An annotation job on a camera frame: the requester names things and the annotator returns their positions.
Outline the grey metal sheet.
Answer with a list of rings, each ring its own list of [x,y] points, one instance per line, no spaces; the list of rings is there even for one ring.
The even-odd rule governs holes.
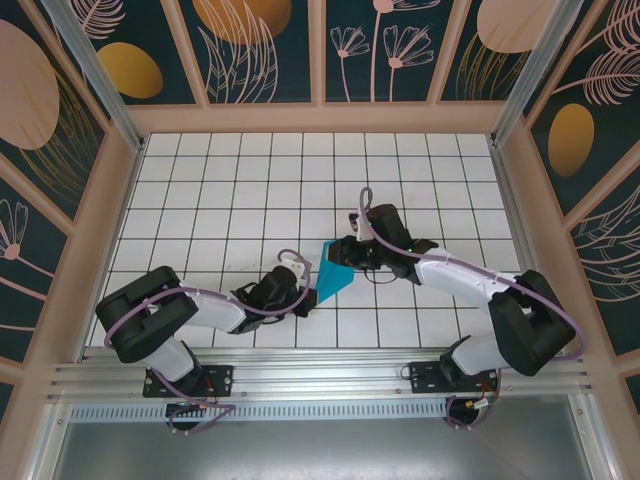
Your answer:
[[[592,480],[572,437],[456,432],[436,419],[73,424],[54,480]]]

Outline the aluminium corner post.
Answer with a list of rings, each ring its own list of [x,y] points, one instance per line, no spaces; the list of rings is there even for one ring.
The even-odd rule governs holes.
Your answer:
[[[41,3],[52,22],[58,27],[74,58],[84,69],[89,82],[94,87],[126,143],[135,153],[139,153],[143,145],[143,137],[135,126],[125,103],[111,81],[96,50],[82,31],[71,7],[67,5],[66,0],[41,0]]]
[[[491,131],[491,146],[494,150],[498,150],[508,139],[575,23],[583,2],[584,0],[558,0]]]

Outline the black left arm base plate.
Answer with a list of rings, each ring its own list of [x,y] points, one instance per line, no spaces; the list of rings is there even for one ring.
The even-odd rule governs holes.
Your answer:
[[[195,372],[171,382],[181,394],[196,399],[226,398],[231,395],[234,380],[234,367],[231,365],[204,365]],[[171,398],[174,394],[160,381],[158,376],[147,368],[143,382],[144,398]]]

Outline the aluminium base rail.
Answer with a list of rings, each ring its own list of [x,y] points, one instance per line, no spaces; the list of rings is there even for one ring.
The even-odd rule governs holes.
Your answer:
[[[437,359],[438,348],[197,348],[203,365],[234,368],[234,401],[405,399],[405,365]],[[46,387],[53,402],[140,402],[141,364],[88,347],[79,363],[58,364]]]

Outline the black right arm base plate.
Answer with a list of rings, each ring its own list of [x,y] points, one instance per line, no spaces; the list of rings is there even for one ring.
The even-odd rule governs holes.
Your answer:
[[[408,377],[412,392],[415,394],[481,394],[498,390],[498,377],[495,370],[467,375],[455,364],[436,361],[409,363]]]

